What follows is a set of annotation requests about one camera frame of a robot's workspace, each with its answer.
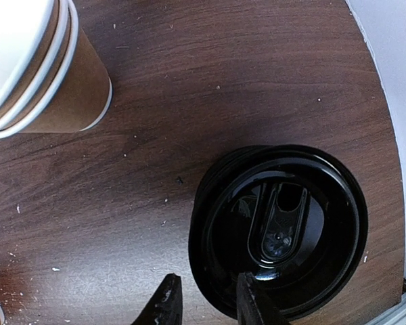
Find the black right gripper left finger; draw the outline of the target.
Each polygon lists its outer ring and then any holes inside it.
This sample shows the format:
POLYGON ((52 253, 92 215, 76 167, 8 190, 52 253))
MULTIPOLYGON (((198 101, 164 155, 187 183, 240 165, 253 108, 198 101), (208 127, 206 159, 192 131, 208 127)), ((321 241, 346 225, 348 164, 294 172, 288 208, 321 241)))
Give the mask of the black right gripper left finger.
POLYGON ((182 319, 181 277, 167 274, 132 325, 180 325, 182 319))

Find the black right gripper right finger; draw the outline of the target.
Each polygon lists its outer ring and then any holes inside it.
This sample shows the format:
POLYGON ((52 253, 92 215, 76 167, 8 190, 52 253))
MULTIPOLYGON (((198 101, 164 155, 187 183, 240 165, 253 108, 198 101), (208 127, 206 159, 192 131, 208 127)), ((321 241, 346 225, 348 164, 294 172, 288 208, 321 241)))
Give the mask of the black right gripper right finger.
POLYGON ((238 324, 288 323, 250 272, 238 276, 236 304, 238 324))

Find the stack of black cup lids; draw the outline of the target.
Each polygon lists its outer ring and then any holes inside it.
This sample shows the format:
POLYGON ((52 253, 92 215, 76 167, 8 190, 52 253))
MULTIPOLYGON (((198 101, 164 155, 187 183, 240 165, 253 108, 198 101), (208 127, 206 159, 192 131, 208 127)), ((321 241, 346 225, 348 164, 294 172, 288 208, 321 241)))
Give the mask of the stack of black cup lids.
POLYGON ((288 320, 331 301, 365 249, 368 214, 353 173, 309 146, 246 146, 222 156, 194 199, 188 253, 200 292, 236 316, 250 273, 288 320))

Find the stack of brown paper cups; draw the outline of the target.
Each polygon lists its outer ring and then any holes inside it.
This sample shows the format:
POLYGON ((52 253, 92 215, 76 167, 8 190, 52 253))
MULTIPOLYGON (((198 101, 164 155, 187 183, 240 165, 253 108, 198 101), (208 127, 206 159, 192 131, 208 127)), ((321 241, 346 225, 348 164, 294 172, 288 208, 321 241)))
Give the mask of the stack of brown paper cups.
POLYGON ((0 1, 0 139, 86 131, 112 92, 73 1, 0 1))

